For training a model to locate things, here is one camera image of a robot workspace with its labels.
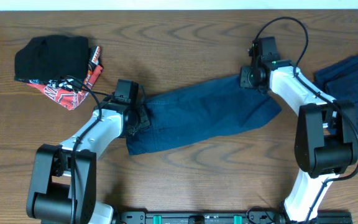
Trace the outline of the dark blue denim shorts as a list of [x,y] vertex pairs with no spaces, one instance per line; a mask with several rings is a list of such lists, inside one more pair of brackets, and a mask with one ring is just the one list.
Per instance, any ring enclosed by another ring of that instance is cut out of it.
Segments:
[[150,126],[126,137],[130,155],[166,151],[261,128],[281,112],[269,95],[233,75],[147,98]]

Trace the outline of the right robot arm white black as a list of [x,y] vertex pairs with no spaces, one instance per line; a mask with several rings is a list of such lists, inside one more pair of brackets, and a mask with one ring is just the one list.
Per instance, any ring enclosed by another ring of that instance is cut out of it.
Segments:
[[358,174],[356,108],[324,93],[289,60],[243,66],[240,86],[271,91],[298,117],[294,153],[298,175],[275,223],[318,223],[318,207],[334,182]]

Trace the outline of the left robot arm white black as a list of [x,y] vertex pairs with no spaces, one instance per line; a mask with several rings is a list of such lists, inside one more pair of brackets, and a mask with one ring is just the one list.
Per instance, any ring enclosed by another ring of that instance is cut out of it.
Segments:
[[96,163],[109,144],[150,124],[135,98],[109,95],[97,103],[89,121],[58,145],[35,153],[27,197],[28,217],[42,223],[113,223],[112,206],[96,199]]

